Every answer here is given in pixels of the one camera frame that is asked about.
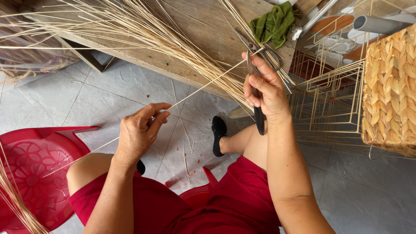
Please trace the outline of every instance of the metal wire frame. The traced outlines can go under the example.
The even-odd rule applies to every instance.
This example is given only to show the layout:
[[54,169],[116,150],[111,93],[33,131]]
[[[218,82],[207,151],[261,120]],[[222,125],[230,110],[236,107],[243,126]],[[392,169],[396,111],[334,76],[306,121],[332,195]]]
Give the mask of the metal wire frame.
[[[300,143],[322,146],[320,148],[323,149],[327,149],[329,144],[331,150],[353,154],[370,152],[370,146],[361,139],[362,78],[366,48],[370,41],[378,41],[381,35],[370,39],[369,32],[363,32],[344,39],[341,35],[351,30],[352,23],[338,28],[338,20],[342,16],[366,1],[371,1],[368,15],[372,15],[373,0],[364,0],[319,32],[308,33],[298,40],[298,50],[294,53],[290,69],[290,78],[295,85],[291,87],[292,94],[288,94],[288,98]],[[382,1],[410,14],[393,3]],[[334,26],[331,33],[326,36],[320,34],[330,26]],[[345,64],[343,55],[352,50],[360,53],[359,59]],[[376,147],[371,151],[372,154],[386,154],[386,151]]]

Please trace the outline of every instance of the fingernail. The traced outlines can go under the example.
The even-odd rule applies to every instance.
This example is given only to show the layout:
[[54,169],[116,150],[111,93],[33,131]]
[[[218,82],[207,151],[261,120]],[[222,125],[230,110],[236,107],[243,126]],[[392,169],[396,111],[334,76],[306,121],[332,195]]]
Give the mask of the fingernail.
[[251,82],[256,82],[256,80],[257,80],[257,76],[256,75],[251,75],[250,76],[250,81]]

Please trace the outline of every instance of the woven water hyacinth basket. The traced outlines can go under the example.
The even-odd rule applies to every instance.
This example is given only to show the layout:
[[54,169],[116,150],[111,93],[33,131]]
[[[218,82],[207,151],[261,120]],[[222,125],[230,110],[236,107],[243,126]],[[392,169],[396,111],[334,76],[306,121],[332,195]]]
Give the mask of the woven water hyacinth basket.
[[369,45],[363,87],[362,140],[416,155],[416,24]]

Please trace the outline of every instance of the green rag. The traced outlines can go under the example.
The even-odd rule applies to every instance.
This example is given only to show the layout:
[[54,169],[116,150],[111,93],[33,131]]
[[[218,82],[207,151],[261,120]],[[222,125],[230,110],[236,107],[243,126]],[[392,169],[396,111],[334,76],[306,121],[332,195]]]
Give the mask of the green rag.
[[256,41],[264,44],[272,39],[275,49],[281,47],[287,41],[292,26],[295,25],[295,14],[289,1],[276,5],[271,11],[250,20],[251,32]]

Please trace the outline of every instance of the woman's left hand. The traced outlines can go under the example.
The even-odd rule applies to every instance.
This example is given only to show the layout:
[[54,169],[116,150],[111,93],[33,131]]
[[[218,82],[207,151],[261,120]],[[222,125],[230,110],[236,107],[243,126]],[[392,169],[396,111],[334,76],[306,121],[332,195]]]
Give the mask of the woman's left hand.
[[121,120],[119,146],[114,155],[118,163],[128,167],[137,164],[156,140],[162,124],[168,122],[166,118],[170,112],[160,110],[169,109],[171,106],[164,102],[150,103]]

